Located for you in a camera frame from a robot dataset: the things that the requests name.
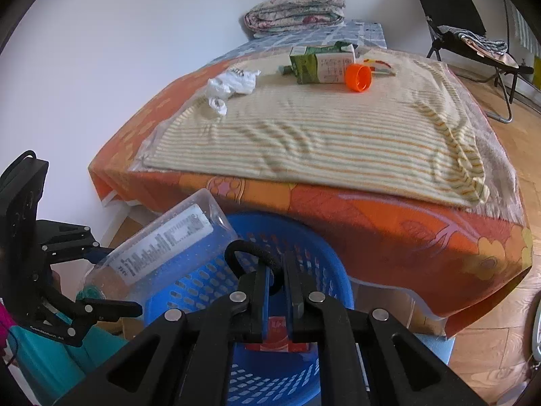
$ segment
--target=orange bottle cap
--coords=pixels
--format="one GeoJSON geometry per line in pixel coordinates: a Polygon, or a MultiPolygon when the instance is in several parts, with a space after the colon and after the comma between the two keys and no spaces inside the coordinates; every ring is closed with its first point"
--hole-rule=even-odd
{"type": "Polygon", "coordinates": [[[363,64],[349,64],[346,67],[346,85],[353,91],[365,91],[372,83],[372,70],[363,64]]]}

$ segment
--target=metal screw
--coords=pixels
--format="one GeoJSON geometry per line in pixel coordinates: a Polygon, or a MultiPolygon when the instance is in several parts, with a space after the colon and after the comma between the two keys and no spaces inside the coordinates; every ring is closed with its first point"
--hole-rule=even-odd
{"type": "Polygon", "coordinates": [[[325,294],[321,292],[312,292],[308,295],[308,298],[312,302],[323,302],[325,300],[325,294]]]}
{"type": "Polygon", "coordinates": [[[169,309],[163,316],[169,322],[176,322],[182,317],[182,311],[180,311],[179,309],[169,309]]]}
{"type": "Polygon", "coordinates": [[[246,300],[245,292],[233,292],[229,295],[229,299],[233,302],[244,302],[246,300]]]}
{"type": "Polygon", "coordinates": [[[380,321],[385,321],[389,318],[389,312],[387,310],[384,310],[384,309],[375,309],[373,312],[372,312],[372,317],[375,319],[375,320],[380,320],[380,321]]]}

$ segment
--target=yellow striped blanket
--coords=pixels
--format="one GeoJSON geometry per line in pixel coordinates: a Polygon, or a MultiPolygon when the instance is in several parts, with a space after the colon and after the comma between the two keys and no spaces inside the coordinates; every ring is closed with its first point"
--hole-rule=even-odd
{"type": "Polygon", "coordinates": [[[159,169],[315,183],[471,207],[489,196],[475,135],[445,64],[371,50],[396,77],[364,93],[297,85],[287,54],[235,67],[262,70],[255,91],[218,116],[202,97],[184,107],[145,158],[159,169]]]}

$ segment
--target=pink object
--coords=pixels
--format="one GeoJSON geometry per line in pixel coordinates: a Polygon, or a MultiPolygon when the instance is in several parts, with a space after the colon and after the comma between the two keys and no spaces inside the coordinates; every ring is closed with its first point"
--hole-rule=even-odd
{"type": "Polygon", "coordinates": [[[7,347],[8,329],[13,325],[17,324],[13,322],[4,305],[0,303],[0,357],[5,355],[4,349],[7,347]]]}

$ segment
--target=bottle label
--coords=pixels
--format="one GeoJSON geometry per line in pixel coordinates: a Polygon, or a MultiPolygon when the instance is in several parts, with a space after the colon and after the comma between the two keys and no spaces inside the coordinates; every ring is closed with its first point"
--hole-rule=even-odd
{"type": "Polygon", "coordinates": [[[213,231],[197,204],[158,227],[144,239],[120,253],[109,266],[126,285],[139,281],[172,257],[193,246],[213,231]]]}

